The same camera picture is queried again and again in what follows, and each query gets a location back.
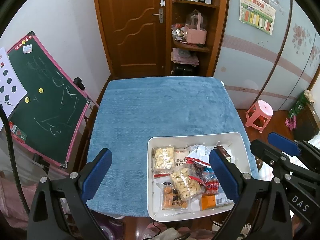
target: door handle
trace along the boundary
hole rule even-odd
[[[160,8],[160,9],[159,9],[159,13],[151,14],[151,16],[155,16],[155,15],[159,15],[159,22],[160,22],[160,23],[163,23],[163,9]]]

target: pink basket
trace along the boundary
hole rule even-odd
[[[185,38],[188,43],[191,44],[205,44],[205,39],[207,37],[207,31],[201,31],[200,30],[200,24],[201,24],[201,13],[198,13],[198,24],[197,29],[190,29],[187,26],[185,26]]]

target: green bag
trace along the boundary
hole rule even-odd
[[[301,112],[301,110],[307,105],[307,103],[310,102],[309,95],[309,90],[305,90],[300,94],[297,102],[289,112],[289,118],[292,118],[294,115],[297,116]]]

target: blue tablecloth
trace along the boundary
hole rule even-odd
[[[87,205],[101,213],[148,216],[147,144],[156,136],[239,132],[253,177],[257,165],[240,117],[213,77],[154,77],[111,81],[94,124],[88,162],[104,147],[112,165]]]

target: plastic stool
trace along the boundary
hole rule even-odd
[[[250,109],[245,112],[247,117],[247,122],[245,123],[246,127],[252,126],[253,128],[259,130],[259,133],[262,133],[263,129],[269,123],[272,115],[273,110],[272,107],[263,100],[258,100],[255,104],[253,104]],[[260,119],[263,123],[262,127],[259,127],[253,124],[254,121]]]

